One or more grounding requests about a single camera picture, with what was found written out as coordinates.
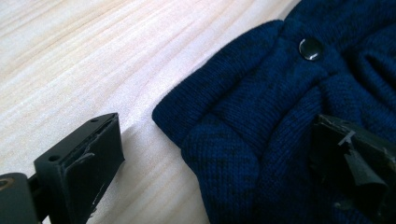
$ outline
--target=shiny round button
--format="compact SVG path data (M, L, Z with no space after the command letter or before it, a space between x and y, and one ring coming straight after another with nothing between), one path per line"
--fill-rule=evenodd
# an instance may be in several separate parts
M300 42L298 50L308 61L316 61L323 54L323 45L315 38L310 37Z

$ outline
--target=knit fabric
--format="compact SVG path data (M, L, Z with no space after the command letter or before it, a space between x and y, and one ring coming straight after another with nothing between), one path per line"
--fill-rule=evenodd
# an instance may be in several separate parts
M236 38L157 105L211 223L367 223L309 168L326 114L396 143L396 1L303 0ZM299 43L314 37L322 57Z

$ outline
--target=black button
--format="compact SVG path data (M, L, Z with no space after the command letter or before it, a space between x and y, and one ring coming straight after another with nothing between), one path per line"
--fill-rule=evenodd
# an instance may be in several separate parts
M300 54L308 61L316 61L323 53L322 44L313 37L303 39L298 48Z

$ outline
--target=light wood surface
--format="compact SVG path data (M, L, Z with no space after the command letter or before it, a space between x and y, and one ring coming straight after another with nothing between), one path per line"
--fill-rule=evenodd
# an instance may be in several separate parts
M0 1L0 174L118 112L126 162L90 223L207 223L196 176L151 120L216 51L297 0Z

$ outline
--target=clothing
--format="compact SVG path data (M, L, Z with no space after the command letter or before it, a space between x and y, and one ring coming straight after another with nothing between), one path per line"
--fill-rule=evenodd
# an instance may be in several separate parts
M303 0L239 36L153 119L196 173L211 223L368 223L309 168L326 114L396 143L396 1ZM307 60L302 40L321 44Z

